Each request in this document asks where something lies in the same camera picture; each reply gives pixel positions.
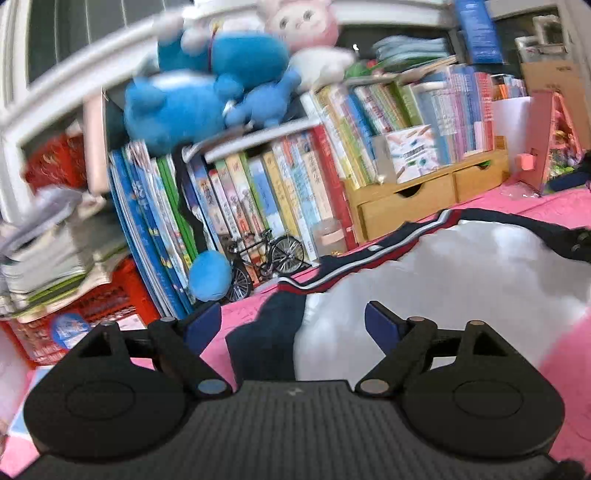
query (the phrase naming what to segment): drawer handle hole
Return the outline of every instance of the drawer handle hole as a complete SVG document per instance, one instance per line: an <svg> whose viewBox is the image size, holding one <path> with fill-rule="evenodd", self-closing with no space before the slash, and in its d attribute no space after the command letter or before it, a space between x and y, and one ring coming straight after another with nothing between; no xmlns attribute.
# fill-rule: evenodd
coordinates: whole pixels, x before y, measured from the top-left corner
<svg viewBox="0 0 591 480"><path fill-rule="evenodd" d="M420 183L419 185L414 185L412 187L409 187L407 189L404 190L400 190L398 192L398 194L406 199L412 197L413 195L416 195L418 193L418 191L421 189L421 187L423 186L422 183Z"/></svg>
<svg viewBox="0 0 591 480"><path fill-rule="evenodd" d="M481 170L486 170L488 167L490 167L492 165L491 160L486 160L482 163L479 163L478 165L476 165L479 169Z"/></svg>

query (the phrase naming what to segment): white plush toy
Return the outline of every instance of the white plush toy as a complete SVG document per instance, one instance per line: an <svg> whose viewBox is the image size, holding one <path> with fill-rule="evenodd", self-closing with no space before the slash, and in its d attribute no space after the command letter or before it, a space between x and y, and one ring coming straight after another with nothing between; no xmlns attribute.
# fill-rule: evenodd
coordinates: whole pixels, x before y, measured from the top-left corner
<svg viewBox="0 0 591 480"><path fill-rule="evenodd" d="M352 51L334 46L339 28L330 0L259 0L259 14L265 29L288 44L290 66L302 78L299 92L341 82L355 61Z"/></svg>

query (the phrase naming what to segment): wooden drawer organizer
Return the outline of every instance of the wooden drawer organizer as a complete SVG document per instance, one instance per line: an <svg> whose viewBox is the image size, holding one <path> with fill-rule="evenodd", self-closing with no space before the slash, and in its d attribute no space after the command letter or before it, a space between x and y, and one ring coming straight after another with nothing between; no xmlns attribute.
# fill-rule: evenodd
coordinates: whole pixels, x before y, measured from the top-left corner
<svg viewBox="0 0 591 480"><path fill-rule="evenodd" d="M353 190L345 181L358 242L373 240L438 210L465 202L503 183L511 173L504 137L495 150L401 184L368 185Z"/></svg>

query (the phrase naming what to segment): red stripe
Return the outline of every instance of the red stripe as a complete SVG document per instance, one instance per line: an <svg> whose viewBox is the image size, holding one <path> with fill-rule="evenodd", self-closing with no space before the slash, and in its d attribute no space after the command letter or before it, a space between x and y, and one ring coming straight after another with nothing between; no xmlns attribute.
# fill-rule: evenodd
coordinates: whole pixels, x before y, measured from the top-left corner
<svg viewBox="0 0 591 480"><path fill-rule="evenodd" d="M421 237L423 235L429 235L430 233L434 233L437 232L438 230L444 229L444 228L450 228L454 225L457 225L457 223L460 221L460 218L462 216L462 211L461 210L453 210L450 215L449 218L445 221L445 223L442 223L440 225L434 225L433 229L427 230L426 232L422 233L421 235L419 235L418 237L416 237L416 239L414 239L413 241L407 243L406 245L403 245L395 250L392 250L390 253L384 255L383 257L379 257L376 258L375 260L372 260L370 262L367 262L363 265L359 265L355 268L351 268L345 272L343 272L341 275L339 275L338 277L335 278L331 278L330 280L327 280L326 282L318 285L315 288L312 288L311 290L303 290L301 287L296 287L294 285L292 285L291 283L288 282L279 282L277 284L277 290L280 291L288 291L290 293L296 293L296 294L303 294L306 295L308 293L322 293L325 292L326 290L328 290L329 288L331 288L333 285L335 285L339 280L341 280L343 277L349 275L350 273L356 273L360 270L364 270L367 268L375 268L375 267L379 267L381 264L383 264L384 262L390 261L390 260L397 260L399 259L401 256L403 256L404 254L410 252L414 246L418 243L418 241L421 239Z"/></svg>

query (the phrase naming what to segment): green book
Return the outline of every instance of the green book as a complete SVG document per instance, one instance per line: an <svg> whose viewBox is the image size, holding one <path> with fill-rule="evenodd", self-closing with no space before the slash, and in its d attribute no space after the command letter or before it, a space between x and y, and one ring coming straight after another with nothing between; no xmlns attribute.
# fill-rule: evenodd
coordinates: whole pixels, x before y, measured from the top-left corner
<svg viewBox="0 0 591 480"><path fill-rule="evenodd" d="M248 157L244 152L240 153L240 161L242 162L242 168L244 169L246 179L248 180L248 185L251 188L252 196L255 199L256 208L259 210L259 216L261 217L262 224L265 226L265 229L267 229L269 228L269 222L267 222L267 217L265 216L265 209L261 200L261 194L259 193L256 184L252 179L251 169L248 167Z"/></svg>
<svg viewBox="0 0 591 480"><path fill-rule="evenodd" d="M197 247L195 246L193 231L178 209L178 190L168 165L168 159L166 157L161 157L156 162L158 165L158 171L162 177L162 183L164 184L164 191L166 192L170 209L173 212L174 219L178 225L178 231L181 234L181 238L187 249L187 254L192 262L197 258Z"/></svg>
<svg viewBox="0 0 591 480"><path fill-rule="evenodd" d="M404 85L401 87L396 87L400 99L402 100L402 104L404 105L404 110L406 110L406 114L408 115L408 120L410 121L410 125L417 127L419 125L424 125L424 120L421 115L421 111L418 108L418 102L416 97L414 96L413 86L412 85Z"/></svg>

